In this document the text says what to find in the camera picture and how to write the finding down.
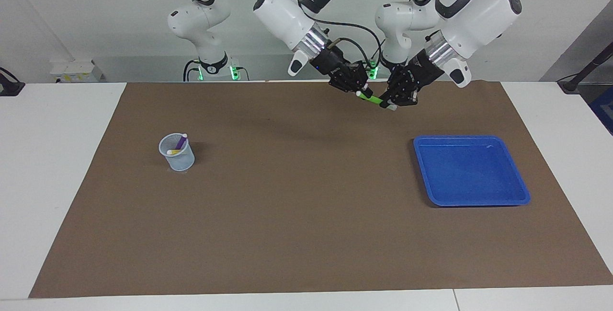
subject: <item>blue plastic tray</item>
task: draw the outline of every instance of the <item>blue plastic tray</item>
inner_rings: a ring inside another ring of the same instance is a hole
[[[496,136],[420,136],[414,146],[428,196],[438,206],[530,202],[506,145]]]

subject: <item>black stand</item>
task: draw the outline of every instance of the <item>black stand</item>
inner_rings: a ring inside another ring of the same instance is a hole
[[[594,69],[598,68],[600,64],[606,62],[609,58],[611,58],[611,56],[613,56],[613,43],[609,44],[609,46],[607,46],[604,51],[598,54],[598,56],[596,56],[596,58],[594,58],[591,63],[589,63],[585,68],[583,68],[583,70],[581,70],[581,72],[578,73],[572,80],[570,80],[569,82],[560,81],[558,82],[558,85],[560,85],[560,88],[562,89],[562,91],[564,91],[564,93],[578,94],[579,92],[577,91],[577,86],[579,85],[579,83],[583,81],[587,77],[587,75],[594,71]]]
[[[0,92],[0,97],[15,97],[23,90],[23,87],[26,85],[23,82],[11,82],[1,73],[0,84],[2,84],[2,88],[4,88],[4,90]]]

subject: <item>green light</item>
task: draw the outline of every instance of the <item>green light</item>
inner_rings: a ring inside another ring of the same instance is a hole
[[[232,80],[237,81],[240,80],[240,72],[234,66],[230,66],[230,74],[232,75]]]
[[[365,101],[370,101],[373,104],[379,105],[380,103],[383,102],[381,99],[375,97],[374,95],[372,97],[370,97],[370,98],[367,98],[366,95],[364,95],[362,92],[357,92],[357,93],[355,93],[355,95],[360,97],[360,99],[364,99]]]
[[[368,71],[368,78],[370,78],[371,80],[376,80],[377,78],[377,73],[379,72],[379,67],[374,68],[374,66],[377,65],[377,62],[375,62],[374,60],[370,61],[370,70]]]

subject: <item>green marker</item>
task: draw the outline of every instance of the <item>green marker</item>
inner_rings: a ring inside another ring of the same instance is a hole
[[[357,91],[357,92],[355,92],[355,95],[357,95],[357,96],[358,96],[360,99],[364,99],[365,101],[370,101],[370,102],[372,102],[373,104],[377,104],[377,105],[379,105],[380,103],[382,103],[382,102],[383,102],[381,99],[379,99],[379,98],[375,97],[374,95],[373,95],[372,97],[370,97],[370,98],[367,98],[367,97],[366,97],[366,95],[364,95],[364,94],[363,94],[361,91]],[[390,104],[390,105],[387,107],[387,109],[388,109],[388,110],[395,111],[395,110],[397,110],[397,109],[398,109],[398,106],[396,106],[396,105],[394,105],[394,104]]]

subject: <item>table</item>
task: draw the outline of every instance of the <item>table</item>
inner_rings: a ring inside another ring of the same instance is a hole
[[[613,137],[556,84],[503,84],[611,270]],[[24,300],[125,84],[29,84],[0,102],[0,311],[59,309],[604,310],[613,286]]]

